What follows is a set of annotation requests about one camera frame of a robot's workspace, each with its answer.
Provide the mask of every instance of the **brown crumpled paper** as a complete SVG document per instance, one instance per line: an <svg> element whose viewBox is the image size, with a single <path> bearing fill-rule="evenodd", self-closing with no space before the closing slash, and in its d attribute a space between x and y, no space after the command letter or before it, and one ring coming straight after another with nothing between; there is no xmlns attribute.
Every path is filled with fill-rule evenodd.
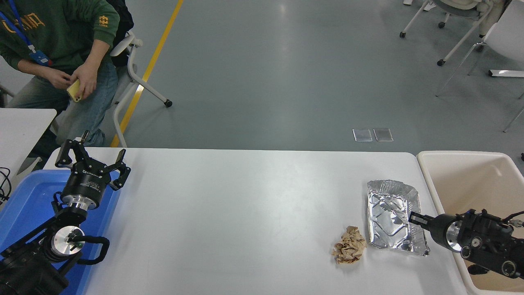
<svg viewBox="0 0 524 295"><path fill-rule="evenodd" d="M337 264L352 264L358 261L367 242L358 231L356 226L348 226L346 232L342 235L342 240L335 244L331 255L336 256Z"/></svg>

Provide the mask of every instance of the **aluminum foil tray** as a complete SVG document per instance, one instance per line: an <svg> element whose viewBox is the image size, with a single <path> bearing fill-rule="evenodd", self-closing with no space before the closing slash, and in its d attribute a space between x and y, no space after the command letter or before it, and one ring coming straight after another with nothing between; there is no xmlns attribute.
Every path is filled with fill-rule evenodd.
<svg viewBox="0 0 524 295"><path fill-rule="evenodd" d="M417 190L394 180L370 181L367 187L370 243L381 249L428 255L424 230L408 222L411 211L420 213Z"/></svg>

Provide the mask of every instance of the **blue lanyard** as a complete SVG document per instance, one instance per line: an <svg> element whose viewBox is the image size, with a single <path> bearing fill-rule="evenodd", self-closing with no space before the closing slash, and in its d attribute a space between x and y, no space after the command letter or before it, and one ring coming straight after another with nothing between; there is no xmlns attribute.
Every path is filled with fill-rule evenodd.
<svg viewBox="0 0 524 295"><path fill-rule="evenodd" d="M22 30L24 30L24 25L22 23L22 19L20 18L20 14L18 13L18 10L16 9L14 0L9 0L9 5L11 6L11 9L13 10L13 13L15 14L16 19L18 20L18 25L20 26ZM20 38L22 38L25 41L25 43L27 44L27 47L29 47L31 51L35 52L35 47L31 43L31 41L29 41L29 38L27 38L27 36L24 35L24 33L21 30L19 30L15 26L15 24L13 24L13 22L11 22L2 12L0 12L0 17L9 25L9 27L13 31L16 32L18 36L20 36Z"/></svg>

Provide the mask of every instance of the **hand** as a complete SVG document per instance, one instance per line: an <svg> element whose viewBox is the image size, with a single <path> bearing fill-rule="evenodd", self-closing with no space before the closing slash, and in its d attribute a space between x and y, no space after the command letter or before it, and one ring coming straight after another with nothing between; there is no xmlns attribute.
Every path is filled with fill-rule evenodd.
<svg viewBox="0 0 524 295"><path fill-rule="evenodd" d="M71 84L73 84L73 81L71 80L71 76L62 72L61 70L53 69L53 68L45 68L45 75L43 76L56 89L67 89Z"/></svg>
<svg viewBox="0 0 524 295"><path fill-rule="evenodd" d="M96 89L96 76L98 72L98 66L84 63L79 66L71 76L71 81L75 82L77 79L80 80L80 88L76 93L76 97L82 96L82 99L86 99Z"/></svg>

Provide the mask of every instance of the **table surface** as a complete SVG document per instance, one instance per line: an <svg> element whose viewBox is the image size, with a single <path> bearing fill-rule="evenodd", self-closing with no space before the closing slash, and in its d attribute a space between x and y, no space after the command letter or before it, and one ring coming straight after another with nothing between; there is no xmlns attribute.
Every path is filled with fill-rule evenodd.
<svg viewBox="0 0 524 295"><path fill-rule="evenodd" d="M15 176L56 115L54 109L0 108L0 167Z"/></svg>
<svg viewBox="0 0 524 295"><path fill-rule="evenodd" d="M88 149L106 164L118 151ZM349 225L369 240L370 180L414 186L436 215L411 154L127 149L124 162L132 171L88 295L466 294L429 235L427 257L371 245L353 265L331 256Z"/></svg>

